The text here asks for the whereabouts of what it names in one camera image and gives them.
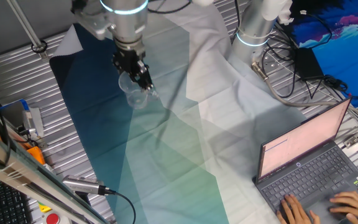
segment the emergency stop button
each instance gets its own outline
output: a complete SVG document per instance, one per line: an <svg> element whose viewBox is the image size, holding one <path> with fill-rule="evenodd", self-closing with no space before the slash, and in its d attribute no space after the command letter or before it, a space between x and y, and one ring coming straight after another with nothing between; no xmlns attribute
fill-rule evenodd
<svg viewBox="0 0 358 224"><path fill-rule="evenodd" d="M60 219L59 219L59 216L52 213L50 215L48 215L47 217L47 224L59 224L60 222Z"/></svg>

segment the finger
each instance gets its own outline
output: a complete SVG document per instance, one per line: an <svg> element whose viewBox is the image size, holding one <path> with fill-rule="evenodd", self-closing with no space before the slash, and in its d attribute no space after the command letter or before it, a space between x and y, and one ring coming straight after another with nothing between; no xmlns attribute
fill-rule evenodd
<svg viewBox="0 0 358 224"><path fill-rule="evenodd" d="M351 207L331 208L329 211L332 213L352 213L353 215L358 216L358 209L351 208Z"/></svg>
<svg viewBox="0 0 358 224"><path fill-rule="evenodd" d="M313 219L313 224L320 224L320 217L310 210L310 216Z"/></svg>
<svg viewBox="0 0 358 224"><path fill-rule="evenodd" d="M295 223L295 219L293 218L291 209L288 207L288 204L285 200L281 201L281 204L283 205L284 211L287 214L288 221L290 221L290 224Z"/></svg>
<svg viewBox="0 0 358 224"><path fill-rule="evenodd" d="M351 213L346 215L346 218L353 224L358 224L358 219Z"/></svg>
<svg viewBox="0 0 358 224"><path fill-rule="evenodd" d="M336 197L329 199L329 201L332 203L344 203L346 205L358 208L358 201L350 197Z"/></svg>
<svg viewBox="0 0 358 224"><path fill-rule="evenodd" d="M302 219L309 220L308 215L306 214L305 210L303 209L301 203L298 201L298 199L294 195L290 195L292 200L296 203L299 209L299 213L301 214Z"/></svg>
<svg viewBox="0 0 358 224"><path fill-rule="evenodd" d="M281 224L287 224L286 221L284 220L283 216L281 215L280 211L277 211L277 218Z"/></svg>
<svg viewBox="0 0 358 224"><path fill-rule="evenodd" d="M358 201L358 193L357 192L341 192L336 194L335 197L350 197L354 200Z"/></svg>
<svg viewBox="0 0 358 224"><path fill-rule="evenodd" d="M295 220L297 222L300 222L301 220L303 220L301 213L299 212L298 205L294 202L294 200L288 195L285 196L285 200L287 200L287 202L291 205L292 214L295 217Z"/></svg>

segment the gray hose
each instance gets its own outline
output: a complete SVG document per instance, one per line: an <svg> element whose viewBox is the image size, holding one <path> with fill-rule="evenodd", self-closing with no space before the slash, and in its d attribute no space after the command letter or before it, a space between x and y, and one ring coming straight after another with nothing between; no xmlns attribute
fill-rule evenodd
<svg viewBox="0 0 358 224"><path fill-rule="evenodd" d="M273 89L273 86L270 83L270 80L268 78L265 79L265 82L266 82L268 88L270 89L270 91L273 93L274 97L276 97L276 99L278 101L280 101L281 103L283 103L284 105L287 105L287 106L294 106L294 107L307 107L307 106L319 106L319 105L332 106L332 105L336 104L334 102L291 103L291 102L288 102L287 100L284 100L276 93L276 91ZM358 109L351 107L351 106L348 109L358 114Z"/></svg>

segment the black device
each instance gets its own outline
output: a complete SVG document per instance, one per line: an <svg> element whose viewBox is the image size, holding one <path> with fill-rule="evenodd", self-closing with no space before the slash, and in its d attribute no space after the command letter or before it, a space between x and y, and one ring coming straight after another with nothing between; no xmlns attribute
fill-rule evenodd
<svg viewBox="0 0 358 224"><path fill-rule="evenodd" d="M26 195L0 181L0 224L30 223Z"/></svg>
<svg viewBox="0 0 358 224"><path fill-rule="evenodd" d="M296 49L296 70L302 81L320 80L324 73L311 48Z"/></svg>
<svg viewBox="0 0 358 224"><path fill-rule="evenodd" d="M329 199L339 192L358 192L358 168L334 142L349 105L348 98L262 144L254 183L274 212L282 209L284 195L293 194L322 223L344 218L329 212L337 207Z"/></svg>

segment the laptop keyboard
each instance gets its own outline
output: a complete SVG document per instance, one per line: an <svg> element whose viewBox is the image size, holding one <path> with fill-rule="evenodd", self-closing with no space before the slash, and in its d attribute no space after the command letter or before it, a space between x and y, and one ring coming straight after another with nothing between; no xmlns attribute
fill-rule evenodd
<svg viewBox="0 0 358 224"><path fill-rule="evenodd" d="M301 166L287 176L262 189L275 208L280 205L284 195L293 194L301 200L315 191L332 189L337 192L347 186L346 178L356 169L336 152L336 147Z"/></svg>

